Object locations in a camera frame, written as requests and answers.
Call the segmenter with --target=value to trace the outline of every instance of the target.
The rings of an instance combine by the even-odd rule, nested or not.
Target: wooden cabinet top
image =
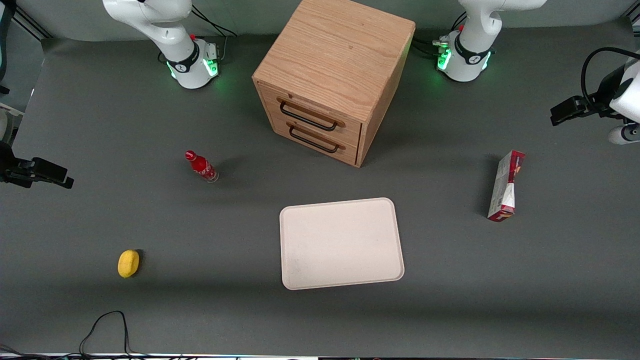
[[[349,0],[303,0],[253,77],[368,122],[414,30]]]

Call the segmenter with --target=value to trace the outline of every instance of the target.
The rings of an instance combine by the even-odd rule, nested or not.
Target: cable
[[[420,47],[418,47],[417,45],[415,45],[414,43],[411,43],[411,47],[420,51],[423,54],[428,55],[429,57],[435,58],[436,56],[438,56],[436,53],[430,53],[429,51],[426,51],[425,49],[421,49]]]
[[[205,18],[204,18],[204,17],[202,17],[201,15],[198,15],[198,14],[197,14],[197,13],[195,13],[195,12],[193,13],[193,15],[196,15],[198,18],[200,18],[200,19],[202,19],[202,20],[204,20],[204,21],[208,22],[209,24],[211,24],[211,26],[213,26],[213,28],[214,28],[214,29],[218,30],[218,33],[220,33],[220,35],[222,35],[222,36],[224,36],[224,37],[226,36],[226,34],[224,34],[224,33],[222,32],[222,30],[218,27],[218,25],[214,24],[214,23],[213,23],[213,22],[211,22],[211,21],[208,21],[207,19],[205,19]]]
[[[584,64],[582,64],[582,72],[580,72],[580,89],[582,89],[582,96],[587,100],[587,103],[589,104],[589,106],[593,108],[598,113],[598,115],[600,115],[600,117],[610,117],[608,115],[603,114],[602,110],[595,106],[595,104],[591,100],[591,96],[589,96],[589,94],[587,93],[587,84],[586,84],[587,68],[589,67],[589,62],[598,53],[602,53],[604,51],[610,51],[612,53],[622,54],[638,60],[640,60],[640,54],[636,54],[628,50],[620,49],[618,47],[601,47],[599,49],[594,50],[591,54],[589,54],[589,56],[587,56],[587,58],[584,60]]]
[[[463,12],[460,16],[453,22],[451,26],[451,31],[454,31],[465,19],[467,18],[467,12]]]
[[[419,38],[413,38],[413,41],[419,42],[420,44],[424,44],[424,45],[433,45],[430,41],[421,40]]]
[[[636,4],[633,9],[629,10],[629,12],[627,13],[627,16],[631,16],[631,14],[633,14],[634,11],[638,9],[638,6],[640,6],[640,3]]]
[[[220,61],[224,60],[227,55],[227,40],[229,40],[229,37],[225,37],[225,45],[222,47],[222,56],[220,56]]]
[[[213,21],[209,20],[209,18],[208,18],[206,15],[204,15],[204,14],[203,14],[203,13],[202,13],[202,12],[201,12],[201,11],[200,11],[196,6],[195,6],[195,5],[192,5],[192,7],[193,7],[193,9],[196,11],[196,12],[194,12],[194,14],[195,14],[197,17],[199,17],[199,18],[201,18],[202,20],[204,20],[204,21],[208,22],[209,24],[211,24],[211,25],[212,25],[214,28],[216,28],[218,31],[220,31],[220,29],[222,29],[222,30],[226,31],[227,33],[230,33],[230,34],[231,34],[231,35],[233,35],[234,37],[237,37],[237,36],[238,36],[238,34],[234,33],[233,31],[231,31],[231,30],[229,30],[229,29],[227,29],[227,28],[224,28],[223,26],[220,26],[220,25],[218,25],[218,24],[214,23]]]
[[[80,341],[80,345],[78,346],[78,352],[81,355],[85,355],[86,353],[84,352],[84,344],[86,343],[86,341],[91,337],[91,335],[93,334],[95,327],[98,326],[98,323],[100,322],[100,320],[102,318],[104,318],[107,315],[111,315],[111,314],[120,314],[120,316],[122,317],[122,325],[124,325],[124,353],[131,356],[131,357],[135,357],[132,356],[131,353],[135,352],[134,350],[131,349],[131,346],[129,345],[129,328],[127,327],[127,319],[124,316],[124,313],[120,310],[114,310],[114,311],[110,311],[108,313],[104,313],[102,315],[100,315],[100,317],[98,317],[98,319],[93,323],[93,326],[91,326],[91,330],[89,331],[89,333],[84,337],[84,339],[82,339],[82,341]]]

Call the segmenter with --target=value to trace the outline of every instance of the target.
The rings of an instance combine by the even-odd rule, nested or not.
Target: white tray
[[[280,212],[282,283],[302,290],[396,281],[404,263],[387,198],[289,206]]]

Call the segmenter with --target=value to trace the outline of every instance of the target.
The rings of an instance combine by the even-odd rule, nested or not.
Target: drawer handle
[[[311,140],[307,140],[307,139],[303,138],[303,137],[302,137],[302,136],[300,136],[300,135],[296,135],[296,134],[294,134],[294,133],[293,133],[293,130],[294,130],[294,129],[295,129],[295,127],[294,127],[293,125],[289,125],[289,135],[291,135],[291,137],[292,137],[292,138],[298,139],[298,140],[300,140],[301,142],[304,142],[304,143],[307,143],[307,144],[309,144],[309,145],[311,145],[311,146],[317,147],[318,149],[320,149],[320,150],[322,150],[322,151],[326,151],[326,152],[328,152],[329,154],[333,154],[334,152],[338,151],[338,148],[340,147],[339,145],[336,145],[333,149],[329,149],[328,147],[324,147],[324,146],[322,146],[322,145],[318,145],[318,144],[314,143],[314,142],[313,142],[313,141],[311,141]]]
[[[286,103],[286,102],[284,102],[284,101],[280,102],[280,111],[282,111],[282,113],[283,113],[284,115],[288,115],[288,116],[290,116],[290,117],[292,117],[292,118],[294,118],[294,119],[298,119],[298,120],[300,120],[300,121],[302,121],[302,122],[306,122],[307,124],[312,125],[312,126],[315,126],[315,127],[317,127],[318,129],[322,129],[322,130],[325,130],[325,131],[333,131],[333,130],[335,130],[335,127],[338,125],[338,123],[337,123],[336,121],[334,121],[334,122],[333,122],[333,125],[332,125],[331,127],[326,127],[326,126],[324,126],[324,125],[320,125],[320,124],[318,124],[318,123],[317,123],[317,122],[315,122],[315,121],[311,121],[311,120],[309,120],[309,119],[307,119],[307,118],[305,118],[305,117],[302,117],[302,116],[300,116],[300,115],[298,115],[298,114],[294,114],[294,113],[292,113],[292,112],[291,112],[291,111],[289,111],[289,110],[285,110],[284,106],[285,106],[286,104],[287,104],[287,103]]]

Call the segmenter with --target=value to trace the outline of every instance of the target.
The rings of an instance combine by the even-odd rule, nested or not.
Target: soda bottle
[[[214,183],[218,180],[218,173],[211,164],[202,156],[197,155],[195,152],[189,150],[184,153],[184,157],[191,163],[193,171],[197,172],[202,179],[208,183]]]

